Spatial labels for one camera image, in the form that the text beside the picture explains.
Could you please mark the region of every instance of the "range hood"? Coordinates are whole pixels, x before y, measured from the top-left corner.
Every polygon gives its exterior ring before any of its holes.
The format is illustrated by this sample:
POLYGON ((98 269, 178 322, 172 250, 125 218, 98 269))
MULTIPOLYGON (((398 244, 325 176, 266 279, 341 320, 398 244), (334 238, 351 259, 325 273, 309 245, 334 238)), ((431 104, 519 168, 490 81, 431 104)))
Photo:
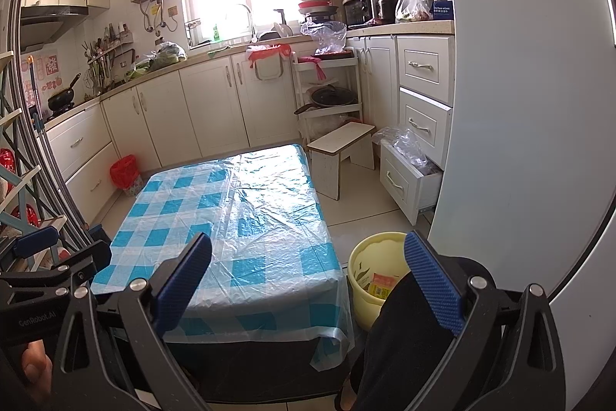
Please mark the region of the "range hood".
POLYGON ((85 6, 27 6, 20 16, 20 49, 57 41, 88 15, 85 6))

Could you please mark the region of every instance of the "trash can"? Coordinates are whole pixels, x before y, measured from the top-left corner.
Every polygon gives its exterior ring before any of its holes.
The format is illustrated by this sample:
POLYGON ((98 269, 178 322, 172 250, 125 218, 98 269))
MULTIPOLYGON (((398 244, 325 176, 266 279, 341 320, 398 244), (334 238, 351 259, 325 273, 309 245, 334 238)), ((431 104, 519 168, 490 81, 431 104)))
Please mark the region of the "trash can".
POLYGON ((353 312, 355 321, 365 331, 370 331, 390 290, 410 272, 404 259, 405 237, 404 232, 377 233, 366 237, 350 254, 353 312))
POLYGON ((134 197, 143 190, 144 181, 137 168, 137 158, 134 155, 122 157, 109 168, 113 184, 124 190, 129 197, 134 197))

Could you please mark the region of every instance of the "blue gripper pad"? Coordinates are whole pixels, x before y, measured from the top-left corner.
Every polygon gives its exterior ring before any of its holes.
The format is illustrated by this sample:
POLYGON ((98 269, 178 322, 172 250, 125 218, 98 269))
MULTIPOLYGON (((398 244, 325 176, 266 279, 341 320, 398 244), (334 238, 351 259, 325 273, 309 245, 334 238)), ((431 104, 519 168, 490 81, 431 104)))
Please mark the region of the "blue gripper pad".
POLYGON ((13 246, 13 253, 18 258, 29 258, 39 251, 46 250, 58 243, 60 235, 53 226, 18 237, 13 246))
POLYGON ((436 320, 458 336, 464 328, 462 297, 415 232, 404 239, 404 259, 436 320))
POLYGON ((179 257, 165 260, 158 267, 157 272, 164 273, 167 269, 165 265, 177 263, 167 281, 152 298, 152 325, 158 336, 162 337, 165 332, 177 327, 211 261, 212 242, 201 233, 195 236, 179 257))

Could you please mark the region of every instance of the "drawer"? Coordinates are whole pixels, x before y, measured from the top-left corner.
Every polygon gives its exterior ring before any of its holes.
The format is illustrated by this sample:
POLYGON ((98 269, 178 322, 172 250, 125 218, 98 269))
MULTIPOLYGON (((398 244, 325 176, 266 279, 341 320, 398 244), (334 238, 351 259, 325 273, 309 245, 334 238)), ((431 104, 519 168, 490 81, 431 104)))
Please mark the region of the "drawer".
POLYGON ((452 108, 427 96, 400 88, 400 125, 411 128, 421 148, 441 169, 445 169, 452 108))
POLYGON ((99 104, 69 117, 47 135, 64 180, 112 141, 99 104))
POLYGON ((398 37, 400 86, 454 105, 455 38, 398 37))
POLYGON ((381 183, 412 225, 420 211, 436 206, 442 179, 435 165, 424 175, 389 143, 381 143, 381 183))
POLYGON ((69 192, 88 223, 94 220, 116 191, 109 168, 117 160, 113 143, 109 143, 67 181, 69 192))

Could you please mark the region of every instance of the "plastic table cover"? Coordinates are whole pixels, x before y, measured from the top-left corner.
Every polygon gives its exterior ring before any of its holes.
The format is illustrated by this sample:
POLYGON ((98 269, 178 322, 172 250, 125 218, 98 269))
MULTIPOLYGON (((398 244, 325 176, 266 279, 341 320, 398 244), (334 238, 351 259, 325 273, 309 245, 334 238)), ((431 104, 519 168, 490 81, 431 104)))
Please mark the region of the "plastic table cover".
POLYGON ((196 232, 213 260, 167 342, 319 337, 318 370, 353 346, 349 294, 299 145, 171 169, 150 178, 112 241, 95 294, 149 278, 196 232))

